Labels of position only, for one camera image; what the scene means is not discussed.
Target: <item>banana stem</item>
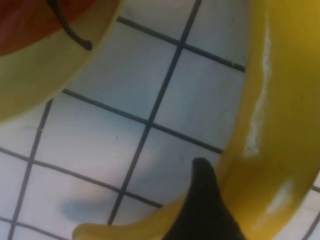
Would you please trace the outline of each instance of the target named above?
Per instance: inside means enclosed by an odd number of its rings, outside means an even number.
[[[82,46],[84,49],[91,51],[93,44],[90,40],[85,40],[79,37],[69,26],[68,21],[66,20],[64,14],[61,11],[58,0],[46,0],[48,5],[52,8],[55,16],[59,20],[64,31],[69,35],[71,39],[73,39],[76,43]]]

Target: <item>tile floor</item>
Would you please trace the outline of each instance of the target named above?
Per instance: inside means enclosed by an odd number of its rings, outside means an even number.
[[[231,134],[247,32],[248,0],[126,0],[78,80],[0,126],[0,240],[70,240],[178,198]],[[276,240],[320,239],[319,193],[320,177]]]

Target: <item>dark grout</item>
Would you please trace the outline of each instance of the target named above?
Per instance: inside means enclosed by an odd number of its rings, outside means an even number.
[[[149,200],[149,199],[147,199],[147,198],[144,198],[144,197],[142,197],[142,196],[139,196],[139,195],[134,194],[134,193],[129,192],[129,191],[126,191],[126,192],[124,193],[124,195],[125,195],[125,196],[128,196],[128,197],[130,197],[130,198],[139,200],[139,201],[142,202],[142,203],[148,204],[148,205],[153,206],[153,207],[158,208],[158,209],[160,209],[160,208],[163,207],[163,205],[160,204],[160,203],[158,203],[158,202]]]
[[[184,44],[186,43],[186,40],[187,40],[187,37],[188,37],[189,32],[191,30],[191,27],[192,27],[192,25],[194,23],[194,20],[196,18],[196,15],[197,15],[197,12],[198,12],[199,7],[201,5],[201,2],[202,2],[202,0],[196,0],[194,2],[194,5],[193,5],[192,10],[190,12],[189,18],[188,18],[188,20],[186,22],[186,25],[184,27],[181,39],[180,39],[179,44],[178,44],[178,46],[176,48],[176,51],[174,53],[174,56],[173,56],[172,61],[170,63],[170,66],[168,68],[168,71],[167,71],[167,73],[165,75],[165,78],[163,80],[163,83],[162,83],[162,86],[161,86],[160,91],[158,93],[158,96],[157,96],[157,98],[155,100],[155,103],[153,105],[151,114],[149,116],[148,122],[147,122],[147,124],[145,126],[145,129],[143,131],[143,134],[142,134],[142,137],[141,137],[140,142],[138,144],[138,147],[137,147],[137,149],[135,151],[135,154],[133,156],[133,159],[132,159],[131,165],[129,167],[129,170],[128,170],[128,172],[127,172],[127,174],[125,176],[125,179],[123,181],[123,184],[121,186],[120,193],[119,193],[119,195],[118,195],[118,197],[117,197],[117,199],[115,201],[115,204],[114,204],[114,206],[112,208],[111,214],[110,214],[108,222],[107,222],[109,225],[111,225],[113,223],[113,221],[114,221],[114,219],[116,217],[116,214],[117,214],[118,209],[120,207],[121,201],[122,201],[122,199],[123,199],[123,197],[125,195],[126,189],[128,187],[129,181],[130,181],[130,179],[131,179],[131,177],[133,175],[134,169],[135,169],[135,167],[137,165],[140,153],[142,152],[142,149],[143,149],[143,147],[145,145],[145,142],[147,140],[148,134],[149,134],[150,129],[151,129],[153,123],[154,123],[154,120],[156,118],[156,114],[157,114],[158,109],[160,107],[160,104],[162,102],[162,99],[164,98],[165,92],[167,90],[167,87],[169,85],[171,77],[172,77],[172,75],[174,73],[174,70],[176,68],[177,62],[178,62],[179,57],[180,57],[180,55],[182,53]]]
[[[46,235],[48,237],[51,237],[51,238],[54,238],[54,239],[57,239],[57,240],[69,240],[67,238],[64,238],[64,237],[61,237],[61,236],[58,236],[58,235],[55,235],[55,234],[52,234],[50,232],[47,232],[45,230],[42,230],[38,227],[35,227],[35,226],[31,226],[31,225],[28,225],[28,224],[25,224],[25,223],[22,223],[22,222],[17,222],[15,224],[16,226],[19,226],[19,227],[23,227],[23,228],[26,228],[26,229],[30,229],[30,230],[33,230],[35,232],[38,232],[40,234],[43,234],[43,235]]]
[[[6,223],[9,223],[9,224],[12,223],[12,220],[10,220],[10,219],[8,219],[8,218],[5,218],[5,217],[2,217],[2,216],[0,216],[0,221],[6,222]]]
[[[320,223],[320,211],[319,211],[318,215],[315,217],[315,219],[313,220],[311,226],[309,227],[308,231],[306,232],[306,234],[303,236],[303,238],[301,240],[308,240],[311,237],[312,233],[317,228],[318,223]]]
[[[10,219],[7,219],[5,217],[1,217],[0,216],[0,222],[5,222],[5,223],[9,223],[9,224],[13,224],[14,221],[13,220],[10,220]],[[30,229],[30,230],[33,230],[37,233],[40,233],[40,234],[43,234],[43,235],[46,235],[48,237],[51,237],[51,238],[54,238],[54,239],[57,239],[57,240],[69,240],[69,239],[66,239],[64,237],[61,237],[61,236],[58,236],[58,235],[55,235],[55,234],[52,234],[50,232],[47,232],[45,230],[42,230],[38,227],[35,227],[35,226],[31,226],[31,225],[28,225],[28,224],[25,224],[25,223],[22,223],[22,222],[16,222],[15,223],[16,226],[19,226],[19,227],[23,227],[25,229]]]
[[[9,155],[11,157],[26,161],[26,162],[29,162],[29,160],[30,160],[29,157],[23,156],[21,154],[15,153],[13,151],[7,150],[7,149],[2,148],[2,147],[0,147],[0,152],[3,153],[3,154],[7,154],[7,155]]]
[[[78,94],[78,93],[76,93],[76,92],[70,91],[70,90],[68,90],[68,89],[64,89],[64,90],[62,91],[62,93],[66,94],[66,95],[68,95],[68,96],[70,96],[70,97],[73,97],[73,98],[75,98],[75,99],[78,99],[78,100],[80,100],[80,101],[83,101],[83,102],[85,102],[85,103],[94,105],[94,106],[96,106],[96,107],[98,107],[98,108],[107,110],[107,111],[109,111],[109,112],[112,112],[112,113],[114,113],[114,114],[120,115],[120,116],[125,117],[125,118],[128,118],[128,119],[134,120],[134,121],[136,121],[136,122],[139,122],[139,123],[142,123],[142,124],[147,124],[147,122],[148,122],[146,119],[143,119],[142,117],[138,117],[138,116],[135,116],[135,115],[133,115],[133,114],[127,113],[127,112],[125,112],[125,111],[122,111],[122,110],[119,110],[119,109],[117,109],[117,108],[114,108],[114,107],[112,107],[112,106],[108,106],[108,105],[106,105],[106,104],[103,104],[103,103],[98,102],[98,101],[96,101],[96,100],[90,99],[90,98],[88,98],[88,97],[85,97],[85,96],[83,96],[83,95],[81,95],[81,94]]]
[[[178,46],[180,44],[180,42],[178,40],[176,40],[176,39],[174,39],[174,38],[172,38],[170,36],[167,36],[167,35],[165,35],[165,34],[163,34],[161,32],[158,32],[158,31],[155,31],[153,29],[150,29],[150,28],[148,28],[146,26],[143,26],[143,25],[141,25],[139,23],[136,23],[136,22],[134,22],[132,20],[126,19],[126,18],[124,18],[122,16],[119,16],[117,21],[119,23],[127,25],[127,26],[129,26],[129,27],[131,27],[133,29],[141,31],[141,32],[143,32],[145,34],[148,34],[148,35],[151,35],[151,36],[153,36],[155,38],[161,39],[161,40],[163,40],[163,41],[165,41],[167,43],[170,43],[170,44],[173,44],[173,45],[176,45],[176,46]],[[232,62],[230,60],[226,60],[226,59],[224,59],[224,58],[222,58],[220,56],[214,55],[211,52],[202,50],[202,49],[200,49],[198,47],[195,47],[195,46],[189,45],[187,43],[184,43],[183,44],[183,48],[188,50],[188,51],[190,51],[190,52],[192,52],[192,53],[194,53],[194,54],[198,54],[198,55],[200,55],[202,57],[205,57],[205,58],[210,59],[210,60],[212,60],[214,62],[217,62],[217,63],[220,63],[222,65],[225,65],[225,66],[230,67],[232,69],[238,70],[240,72],[245,72],[246,71],[246,68],[244,66],[242,66],[240,64],[237,64],[237,63],[234,63],[234,62]]]
[[[2,147],[0,147],[0,152],[4,153],[4,154],[8,154],[10,156],[13,156],[13,157],[16,157],[20,160],[23,160],[23,161],[26,161],[28,162],[30,159],[26,156],[23,156],[23,155],[20,155],[20,154],[17,154],[17,153],[14,153],[12,151],[9,151],[7,149],[4,149]],[[102,181],[99,181],[99,180],[95,180],[93,178],[90,178],[88,176],[85,176],[85,175],[81,175],[77,172],[73,172],[73,171],[70,171],[70,170],[67,170],[67,169],[64,169],[62,167],[59,167],[59,166],[55,166],[55,165],[52,165],[52,164],[49,164],[49,163],[46,163],[46,162],[42,162],[42,161],[38,161],[38,160],[33,160],[33,165],[38,165],[38,166],[41,166],[41,167],[44,167],[44,168],[47,168],[47,169],[51,169],[51,170],[54,170],[54,171],[57,171],[57,172],[60,172],[60,173],[63,173],[63,174],[66,174],[66,175],[70,175],[72,177],[75,177],[77,179],[81,179],[83,181],[86,181],[88,183],[92,183],[94,185],[98,185],[100,187],[103,187],[103,188],[106,188],[106,189],[109,189],[111,191],[114,191],[116,193],[119,193],[120,192],[120,188],[116,187],[116,186],[113,186],[113,185],[110,185],[110,184],[107,184],[105,182],[102,182]],[[155,201],[152,201],[150,199],[147,199],[147,198],[144,198],[140,195],[137,195],[135,193],[131,193],[131,192],[125,192],[124,195],[128,196],[128,197],[131,197],[133,199],[136,199],[140,202],[143,202],[145,204],[148,204],[148,205],[151,205],[153,207],[156,207],[156,208],[161,208],[163,205],[160,204],[160,203],[157,203]],[[5,220],[6,218],[3,218],[3,217],[0,217],[0,221],[3,220],[3,221],[6,221]]]
[[[25,196],[25,193],[26,193],[26,189],[27,189],[27,185],[28,185],[28,181],[29,181],[29,177],[30,177],[30,173],[31,173],[32,165],[33,165],[33,160],[35,158],[35,155],[36,155],[36,152],[37,152],[37,149],[38,149],[38,145],[39,145],[39,142],[40,142],[40,137],[41,137],[41,134],[42,134],[42,130],[45,127],[46,120],[48,118],[52,102],[53,102],[53,100],[50,100],[46,104],[45,109],[44,109],[43,114],[42,114],[42,118],[41,118],[39,127],[38,127],[38,129],[36,131],[36,135],[35,135],[33,146],[32,146],[31,153],[30,153],[30,158],[29,158],[28,164],[26,166],[26,170],[25,170],[22,186],[21,186],[21,189],[20,189],[18,201],[17,201],[16,208],[15,208],[15,211],[14,211],[14,214],[13,214],[12,225],[10,227],[10,231],[9,231],[9,234],[8,234],[8,240],[12,240],[13,235],[14,235],[16,223],[17,223],[18,216],[19,216],[19,213],[20,213],[20,209],[22,207],[22,203],[23,203],[24,196]]]
[[[182,139],[182,140],[187,141],[189,143],[192,143],[194,145],[200,146],[200,147],[202,147],[204,149],[207,149],[207,150],[209,150],[211,152],[214,152],[214,153],[217,153],[217,154],[222,154],[223,153],[223,150],[218,148],[218,147],[216,147],[216,146],[209,145],[209,144],[207,144],[205,142],[199,141],[199,140],[197,140],[195,138],[192,138],[190,136],[184,135],[184,134],[182,134],[180,132],[174,131],[174,130],[172,130],[170,128],[167,128],[165,126],[161,126],[159,124],[153,123],[152,127],[154,129],[160,130],[160,131],[162,131],[162,132],[164,132],[166,134],[169,134],[171,136],[177,137],[179,139]]]
[[[246,71],[246,68],[244,66],[241,66],[241,65],[239,65],[237,63],[234,63],[232,61],[226,60],[226,59],[224,59],[224,58],[222,58],[220,56],[214,55],[214,54],[212,54],[212,53],[210,53],[208,51],[204,51],[204,50],[202,50],[202,49],[200,49],[198,47],[191,46],[189,44],[185,44],[184,48],[186,50],[194,53],[194,54],[198,54],[198,55],[200,55],[202,57],[210,59],[210,60],[212,60],[214,62],[217,62],[219,64],[225,65],[225,66],[227,66],[229,68],[238,70],[238,71],[243,72],[243,73]]]
[[[141,25],[139,23],[136,23],[134,21],[126,19],[126,18],[124,18],[122,16],[119,16],[117,18],[117,21],[119,23],[127,25],[127,26],[129,26],[129,27],[131,27],[133,29],[139,30],[139,31],[141,31],[141,32],[143,32],[145,34],[151,35],[151,36],[153,36],[153,37],[155,37],[157,39],[161,39],[161,40],[163,40],[163,41],[165,41],[167,43],[170,43],[170,44],[173,44],[173,45],[179,45],[179,43],[180,43],[179,40],[174,39],[173,37],[167,36],[167,35],[165,35],[165,34],[163,34],[161,32],[155,31],[155,30],[153,30],[151,28],[148,28],[148,27],[143,26],[143,25]]]
[[[318,186],[312,186],[311,187],[311,190],[313,190],[313,191],[315,191],[315,192],[317,192],[317,193],[319,193],[320,194],[320,187],[318,187]]]
[[[99,180],[95,180],[95,179],[93,179],[91,177],[84,176],[84,175],[81,175],[81,174],[73,172],[73,171],[64,169],[64,168],[59,167],[59,166],[55,166],[55,165],[52,165],[52,164],[49,164],[49,163],[46,163],[46,162],[42,162],[42,161],[37,161],[37,160],[34,160],[33,164],[34,165],[38,165],[38,166],[42,166],[44,168],[48,168],[48,169],[51,169],[51,170],[55,170],[55,171],[58,171],[60,173],[66,174],[66,175],[73,176],[73,177],[75,177],[77,179],[81,179],[81,180],[86,181],[88,183],[92,183],[92,184],[98,185],[100,187],[112,190],[112,191],[117,192],[117,193],[120,192],[120,189],[118,187],[112,186],[110,184],[104,183],[104,182],[99,181]]]

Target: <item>banana peel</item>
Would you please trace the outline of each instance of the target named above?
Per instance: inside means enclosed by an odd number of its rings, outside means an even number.
[[[216,168],[223,201],[248,240],[291,219],[320,168],[320,1],[251,0],[240,109]],[[184,199],[128,226],[79,225],[74,240],[159,240]]]

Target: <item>yellow banana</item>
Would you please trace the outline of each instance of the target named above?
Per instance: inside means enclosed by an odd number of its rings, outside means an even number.
[[[222,198],[248,240],[272,239],[319,171],[319,13],[319,0],[250,1],[243,96],[216,168]],[[161,239],[183,201],[128,226],[80,225],[73,239]]]

